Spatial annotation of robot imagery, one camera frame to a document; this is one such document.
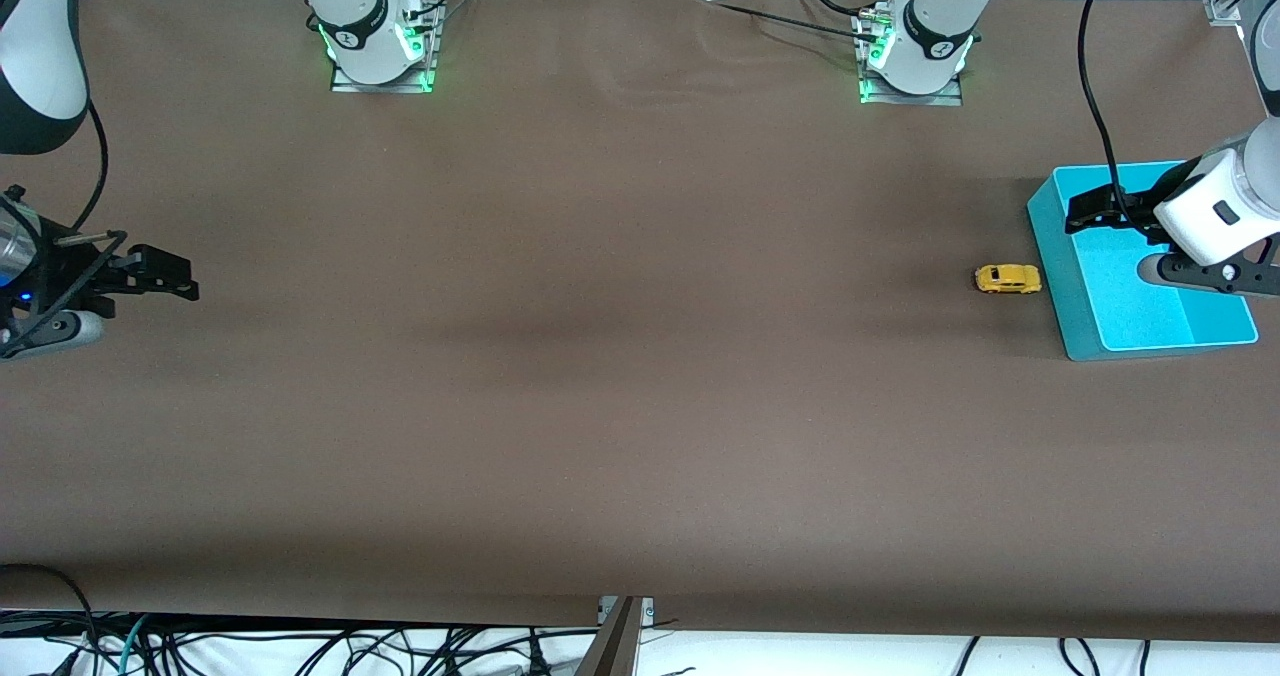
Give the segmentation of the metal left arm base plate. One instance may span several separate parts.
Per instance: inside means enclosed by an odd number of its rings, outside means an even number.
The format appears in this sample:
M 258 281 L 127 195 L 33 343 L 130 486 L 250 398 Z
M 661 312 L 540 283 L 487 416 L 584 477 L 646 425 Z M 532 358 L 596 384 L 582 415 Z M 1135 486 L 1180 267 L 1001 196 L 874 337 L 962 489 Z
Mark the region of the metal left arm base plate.
M 860 9 L 858 15 L 850 17 L 852 29 L 856 35 L 876 35 L 881 41 L 882 35 L 890 33 L 890 15 L 882 9 Z M 896 90 L 884 79 L 878 70 L 872 69 L 870 56 L 872 44 L 858 44 L 856 74 L 859 84 L 860 102 L 879 102 L 879 105 L 911 105 L 911 106 L 947 106 L 957 108 L 963 102 L 963 88 L 960 70 L 954 70 L 947 84 L 933 93 L 908 93 Z

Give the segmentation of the aluminium profile leg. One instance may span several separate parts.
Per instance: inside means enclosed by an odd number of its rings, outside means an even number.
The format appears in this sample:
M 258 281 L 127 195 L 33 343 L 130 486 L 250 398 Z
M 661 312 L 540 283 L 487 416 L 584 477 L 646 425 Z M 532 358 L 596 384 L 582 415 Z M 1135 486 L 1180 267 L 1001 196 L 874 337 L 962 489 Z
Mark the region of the aluminium profile leg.
M 596 630 L 573 676 L 635 676 L 643 597 L 621 597 L 607 622 Z

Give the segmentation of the yellow beetle toy car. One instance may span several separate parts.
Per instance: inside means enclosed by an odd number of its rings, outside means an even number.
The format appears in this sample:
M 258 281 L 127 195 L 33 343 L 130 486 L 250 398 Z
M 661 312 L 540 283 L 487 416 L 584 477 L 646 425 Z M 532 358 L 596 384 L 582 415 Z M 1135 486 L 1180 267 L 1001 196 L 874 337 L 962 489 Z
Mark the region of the yellow beetle toy car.
M 1029 262 L 991 262 L 974 271 L 974 280 L 988 294 L 1029 296 L 1043 289 L 1041 271 Z

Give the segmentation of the silver corner bracket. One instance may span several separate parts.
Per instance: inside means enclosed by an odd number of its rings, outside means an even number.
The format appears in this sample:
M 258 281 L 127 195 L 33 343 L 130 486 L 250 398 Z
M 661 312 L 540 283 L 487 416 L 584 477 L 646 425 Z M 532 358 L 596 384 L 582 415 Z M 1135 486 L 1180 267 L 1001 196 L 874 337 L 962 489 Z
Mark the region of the silver corner bracket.
M 620 602 L 621 597 L 617 595 L 604 595 L 598 600 L 596 624 L 599 626 L 603 626 L 607 622 L 611 617 L 611 612 Z M 643 607 L 641 626 L 644 629 L 653 627 L 657 616 L 654 600 L 650 597 L 644 597 L 640 599 L 640 606 Z

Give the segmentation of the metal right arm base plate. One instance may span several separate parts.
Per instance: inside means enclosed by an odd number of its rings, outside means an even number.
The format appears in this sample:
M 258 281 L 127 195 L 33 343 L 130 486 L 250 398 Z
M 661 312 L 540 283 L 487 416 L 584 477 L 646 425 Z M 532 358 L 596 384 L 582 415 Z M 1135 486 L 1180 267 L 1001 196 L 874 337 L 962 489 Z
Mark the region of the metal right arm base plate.
M 320 26 L 326 55 L 333 61 L 332 91 L 430 93 L 445 12 L 429 12 L 422 3 L 397 0 L 381 26 L 362 38 L 349 29 Z

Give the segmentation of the cyan plastic bin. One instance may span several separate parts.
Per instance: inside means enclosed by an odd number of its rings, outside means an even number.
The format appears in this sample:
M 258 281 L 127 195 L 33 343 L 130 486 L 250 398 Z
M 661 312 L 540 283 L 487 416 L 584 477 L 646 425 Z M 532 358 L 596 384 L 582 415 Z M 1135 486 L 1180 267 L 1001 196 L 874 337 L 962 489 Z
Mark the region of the cyan plastic bin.
M 1254 344 L 1260 334 L 1243 297 L 1140 278 L 1139 262 L 1167 247 L 1137 230 L 1065 233 L 1070 198 L 1108 183 L 1103 165 L 1056 166 L 1027 205 L 1068 357 L 1139 360 Z

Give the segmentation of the brown table cover sheet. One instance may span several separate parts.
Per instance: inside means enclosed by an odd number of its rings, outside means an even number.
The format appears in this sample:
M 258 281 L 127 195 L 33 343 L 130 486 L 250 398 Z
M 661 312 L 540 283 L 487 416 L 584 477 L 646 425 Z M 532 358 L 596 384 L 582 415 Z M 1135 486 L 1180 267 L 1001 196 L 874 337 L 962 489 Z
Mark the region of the brown table cover sheet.
M 86 0 L 95 230 L 192 261 L 0 365 L 0 562 L 110 611 L 1280 641 L 1280 301 L 1076 364 L 1027 201 L 1096 164 L 1078 0 L 961 108 L 700 0 L 462 0 L 333 93 L 302 0 Z

